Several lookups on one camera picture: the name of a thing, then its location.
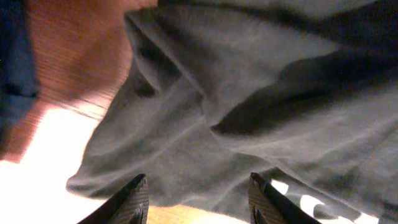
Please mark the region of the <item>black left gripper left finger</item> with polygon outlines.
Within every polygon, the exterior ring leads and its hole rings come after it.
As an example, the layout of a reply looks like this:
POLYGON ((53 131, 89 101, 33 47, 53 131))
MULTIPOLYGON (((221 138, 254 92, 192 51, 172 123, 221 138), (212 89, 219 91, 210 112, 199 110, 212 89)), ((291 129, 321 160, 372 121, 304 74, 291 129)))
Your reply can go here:
POLYGON ((148 183, 139 174, 78 224, 146 224, 148 211, 148 183))

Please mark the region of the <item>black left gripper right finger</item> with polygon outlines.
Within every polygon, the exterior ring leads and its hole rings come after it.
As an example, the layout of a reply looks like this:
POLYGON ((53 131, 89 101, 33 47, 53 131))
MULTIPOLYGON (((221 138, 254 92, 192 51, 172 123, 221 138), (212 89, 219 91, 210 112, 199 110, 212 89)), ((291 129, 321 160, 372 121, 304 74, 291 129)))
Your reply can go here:
POLYGON ((321 224, 282 195, 258 173, 249 178, 250 224, 321 224))

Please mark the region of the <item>dark green polo shirt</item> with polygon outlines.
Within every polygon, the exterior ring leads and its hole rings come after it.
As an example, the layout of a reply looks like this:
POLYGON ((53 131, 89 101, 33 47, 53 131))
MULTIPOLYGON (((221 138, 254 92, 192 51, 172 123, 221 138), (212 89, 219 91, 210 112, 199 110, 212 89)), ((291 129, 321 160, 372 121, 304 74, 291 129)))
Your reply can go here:
POLYGON ((124 15, 129 75, 67 190, 137 174, 155 206, 248 220, 248 177, 317 218, 397 222, 397 2, 159 1, 124 15))

